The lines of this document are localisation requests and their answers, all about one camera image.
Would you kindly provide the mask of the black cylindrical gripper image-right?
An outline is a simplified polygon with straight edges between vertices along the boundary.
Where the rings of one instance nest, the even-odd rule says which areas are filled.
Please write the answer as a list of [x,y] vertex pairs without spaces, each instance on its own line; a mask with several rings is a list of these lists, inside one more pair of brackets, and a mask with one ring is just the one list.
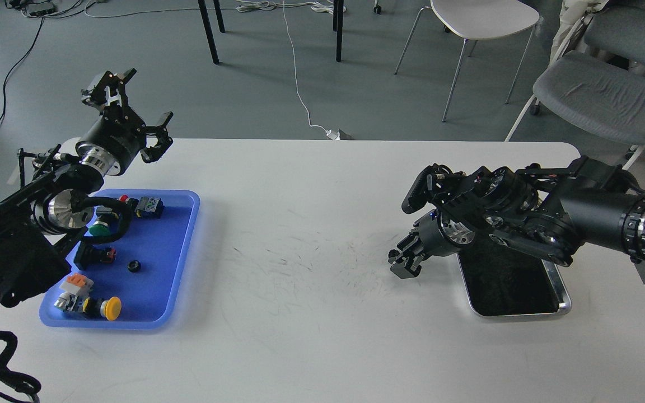
[[387,253],[387,262],[398,278],[415,278],[422,272],[422,262],[428,257],[456,254],[471,246],[474,240],[473,230],[432,210],[415,222],[415,231],[410,231]]

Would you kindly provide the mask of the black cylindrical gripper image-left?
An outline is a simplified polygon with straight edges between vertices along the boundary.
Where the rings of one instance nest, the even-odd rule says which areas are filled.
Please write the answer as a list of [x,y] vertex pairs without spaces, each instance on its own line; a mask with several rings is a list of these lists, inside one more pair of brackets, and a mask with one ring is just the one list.
[[[82,162],[88,156],[95,156],[102,161],[98,165],[102,175],[123,175],[139,151],[144,163],[154,163],[172,145],[167,128],[174,117],[172,111],[161,115],[158,125],[143,126],[142,134],[125,127],[138,126],[138,115],[130,107],[125,92],[125,84],[134,74],[135,68],[119,74],[106,71],[95,77],[90,86],[81,91],[82,103],[97,109],[99,118],[80,138],[75,149]],[[156,144],[146,146],[144,135],[156,138]]]

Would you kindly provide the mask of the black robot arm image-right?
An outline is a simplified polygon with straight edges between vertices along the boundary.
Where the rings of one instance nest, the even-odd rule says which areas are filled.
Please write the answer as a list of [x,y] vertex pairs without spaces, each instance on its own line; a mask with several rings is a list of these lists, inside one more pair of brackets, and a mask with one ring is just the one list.
[[629,171],[587,156],[565,168],[482,166],[471,174],[432,164],[401,208],[412,214],[427,204],[433,210],[387,256],[399,278],[417,277],[424,260],[466,249],[479,236],[563,267],[586,242],[645,261],[645,190]]

